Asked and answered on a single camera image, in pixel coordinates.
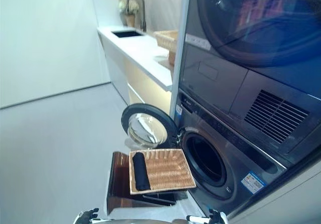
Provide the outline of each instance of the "wicker basket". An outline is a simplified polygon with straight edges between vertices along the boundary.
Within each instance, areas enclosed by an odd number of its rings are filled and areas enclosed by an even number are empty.
[[[150,190],[136,189],[133,156],[141,152],[145,157]],[[182,149],[139,150],[129,153],[130,194],[144,194],[196,187]]]
[[[169,62],[171,65],[175,63],[175,53],[177,44],[178,31],[160,31],[155,32],[157,44],[170,51]]]

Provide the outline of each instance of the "floor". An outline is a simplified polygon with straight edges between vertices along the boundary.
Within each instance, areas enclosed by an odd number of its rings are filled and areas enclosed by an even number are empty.
[[[107,84],[1,110],[0,223],[69,224],[94,207],[106,217],[112,152],[129,152],[120,123],[125,107]],[[110,218],[172,221],[199,214],[193,201],[120,208]]]

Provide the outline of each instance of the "door glass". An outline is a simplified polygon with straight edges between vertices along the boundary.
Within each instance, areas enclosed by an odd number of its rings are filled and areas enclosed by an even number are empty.
[[[146,148],[155,148],[167,139],[163,124],[148,114],[133,114],[129,118],[127,133],[137,144]]]
[[[223,57],[264,67],[319,54],[321,0],[198,0],[204,32]]]

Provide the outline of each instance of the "flower vase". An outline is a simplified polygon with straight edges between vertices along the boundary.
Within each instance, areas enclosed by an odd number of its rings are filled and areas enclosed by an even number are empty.
[[[134,14],[125,15],[125,19],[126,19],[128,27],[135,27],[135,15]]]
[[[121,13],[119,13],[119,16],[120,16],[120,20],[121,20],[123,26],[127,26],[127,22],[126,22],[126,19],[125,19],[125,13],[121,12]]]

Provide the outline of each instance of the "laundry room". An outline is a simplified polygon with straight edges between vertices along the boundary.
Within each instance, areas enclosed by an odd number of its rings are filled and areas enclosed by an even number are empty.
[[[0,224],[321,223],[321,0],[0,0]]]

